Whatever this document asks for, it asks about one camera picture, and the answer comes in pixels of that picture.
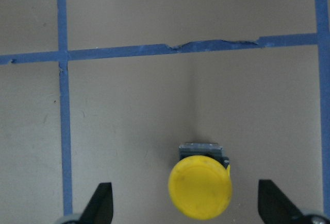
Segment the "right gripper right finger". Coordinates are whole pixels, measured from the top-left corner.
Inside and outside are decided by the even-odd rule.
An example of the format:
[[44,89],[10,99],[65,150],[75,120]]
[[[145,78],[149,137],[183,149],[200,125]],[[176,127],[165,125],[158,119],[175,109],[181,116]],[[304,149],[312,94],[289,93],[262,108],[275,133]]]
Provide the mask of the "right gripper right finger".
[[269,179],[258,181],[258,214],[263,223],[304,223],[303,213]]

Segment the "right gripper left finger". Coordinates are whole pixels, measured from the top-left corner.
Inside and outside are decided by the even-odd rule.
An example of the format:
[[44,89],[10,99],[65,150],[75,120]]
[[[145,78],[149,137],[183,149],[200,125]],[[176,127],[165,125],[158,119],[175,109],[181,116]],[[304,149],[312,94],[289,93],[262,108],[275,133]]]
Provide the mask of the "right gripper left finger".
[[100,183],[81,214],[78,223],[111,224],[113,192],[111,182]]

